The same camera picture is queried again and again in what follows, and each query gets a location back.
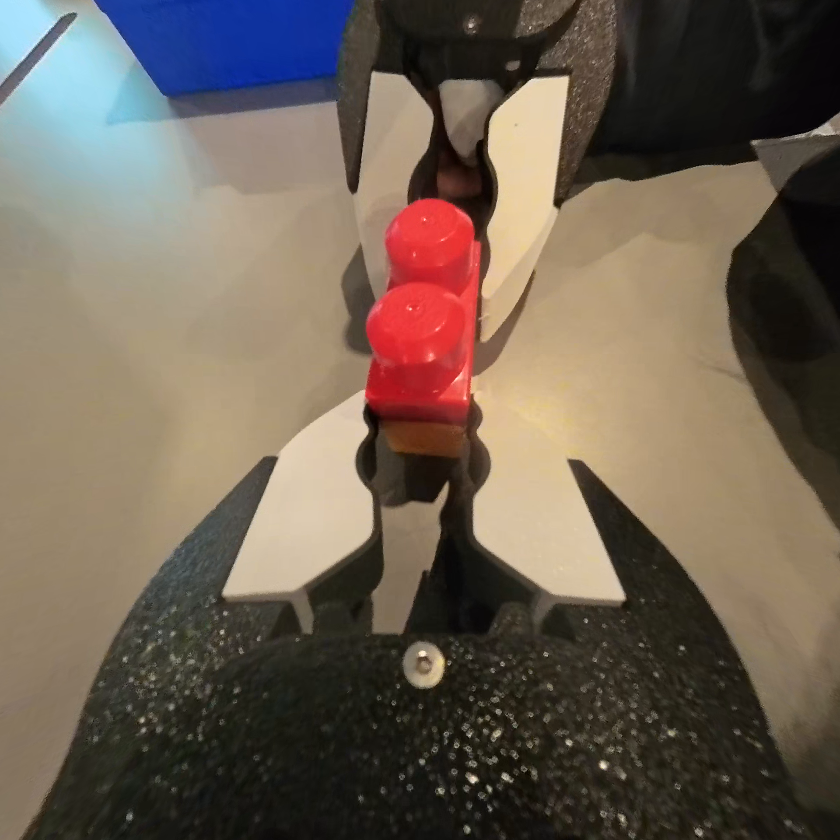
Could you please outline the yellow one-stud mega block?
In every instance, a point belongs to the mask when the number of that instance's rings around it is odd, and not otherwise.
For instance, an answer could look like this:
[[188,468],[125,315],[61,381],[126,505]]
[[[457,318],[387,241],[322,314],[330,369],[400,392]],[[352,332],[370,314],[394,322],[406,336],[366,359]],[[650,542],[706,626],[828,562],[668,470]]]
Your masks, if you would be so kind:
[[463,426],[426,421],[385,419],[381,434],[395,454],[443,459],[458,459],[467,440]]

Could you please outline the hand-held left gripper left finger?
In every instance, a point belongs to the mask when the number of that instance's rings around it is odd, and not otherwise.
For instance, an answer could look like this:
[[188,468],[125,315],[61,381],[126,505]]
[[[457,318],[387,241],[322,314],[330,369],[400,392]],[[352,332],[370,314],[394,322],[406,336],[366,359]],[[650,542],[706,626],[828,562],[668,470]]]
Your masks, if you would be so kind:
[[382,518],[364,476],[373,429],[357,392],[280,450],[222,590],[229,603],[291,605],[311,631],[333,603],[369,612],[382,580]]

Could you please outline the person's right hand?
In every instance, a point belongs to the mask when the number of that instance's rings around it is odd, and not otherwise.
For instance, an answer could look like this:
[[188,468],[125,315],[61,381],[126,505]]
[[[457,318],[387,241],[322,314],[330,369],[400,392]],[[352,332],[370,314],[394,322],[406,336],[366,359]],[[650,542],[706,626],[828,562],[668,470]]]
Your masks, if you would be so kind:
[[449,148],[438,154],[435,184],[437,197],[451,203],[476,200],[483,193],[480,170],[463,162]]

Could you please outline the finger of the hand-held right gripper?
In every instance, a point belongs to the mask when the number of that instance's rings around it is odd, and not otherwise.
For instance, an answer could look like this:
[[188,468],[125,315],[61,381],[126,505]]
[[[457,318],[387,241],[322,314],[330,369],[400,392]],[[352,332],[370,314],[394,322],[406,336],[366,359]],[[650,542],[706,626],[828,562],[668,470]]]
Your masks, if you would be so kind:
[[479,339],[488,343],[518,305],[553,228],[555,186],[570,87],[535,77],[490,115],[486,157],[495,203],[486,227],[489,263],[480,288]]
[[390,269],[385,232],[409,203],[409,186],[433,127],[433,110],[408,78],[372,72],[353,210],[375,300],[386,291]]

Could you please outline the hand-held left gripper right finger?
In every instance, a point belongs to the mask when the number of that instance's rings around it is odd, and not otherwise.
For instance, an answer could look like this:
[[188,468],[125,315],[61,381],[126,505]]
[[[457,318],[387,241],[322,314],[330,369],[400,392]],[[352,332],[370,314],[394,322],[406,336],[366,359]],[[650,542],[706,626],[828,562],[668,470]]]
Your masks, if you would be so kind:
[[570,461],[488,392],[472,399],[446,538],[447,582],[487,625],[510,608],[538,631],[558,609],[627,601]]

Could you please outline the blue plastic bin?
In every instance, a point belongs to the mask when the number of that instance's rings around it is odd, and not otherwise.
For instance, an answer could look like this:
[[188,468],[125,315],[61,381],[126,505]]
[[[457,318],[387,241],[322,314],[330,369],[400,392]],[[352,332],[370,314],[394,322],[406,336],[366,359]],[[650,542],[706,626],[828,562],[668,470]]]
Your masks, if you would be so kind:
[[167,97],[335,74],[352,1],[97,1]]

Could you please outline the red two-stud mega block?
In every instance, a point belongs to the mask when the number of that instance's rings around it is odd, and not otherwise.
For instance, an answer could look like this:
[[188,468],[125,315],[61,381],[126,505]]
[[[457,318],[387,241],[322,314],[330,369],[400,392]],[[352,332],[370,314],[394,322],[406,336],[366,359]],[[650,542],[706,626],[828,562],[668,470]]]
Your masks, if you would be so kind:
[[469,413],[481,245],[469,215],[438,198],[385,232],[385,294],[366,320],[365,400],[380,419],[463,426]]

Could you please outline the person's right forearm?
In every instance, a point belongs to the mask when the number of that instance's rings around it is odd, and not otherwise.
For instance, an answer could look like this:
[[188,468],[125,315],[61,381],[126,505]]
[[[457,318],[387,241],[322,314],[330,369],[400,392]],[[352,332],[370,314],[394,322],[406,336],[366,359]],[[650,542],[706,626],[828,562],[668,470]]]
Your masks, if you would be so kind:
[[616,36],[587,158],[799,137],[838,114],[838,1],[616,2]]

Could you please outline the person's black clothing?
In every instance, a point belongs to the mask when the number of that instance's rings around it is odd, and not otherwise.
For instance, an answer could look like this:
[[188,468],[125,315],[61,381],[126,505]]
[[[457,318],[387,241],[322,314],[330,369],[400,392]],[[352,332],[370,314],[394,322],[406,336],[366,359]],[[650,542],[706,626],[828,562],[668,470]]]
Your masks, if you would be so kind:
[[726,293],[758,405],[837,526],[838,205],[777,196],[733,250]]

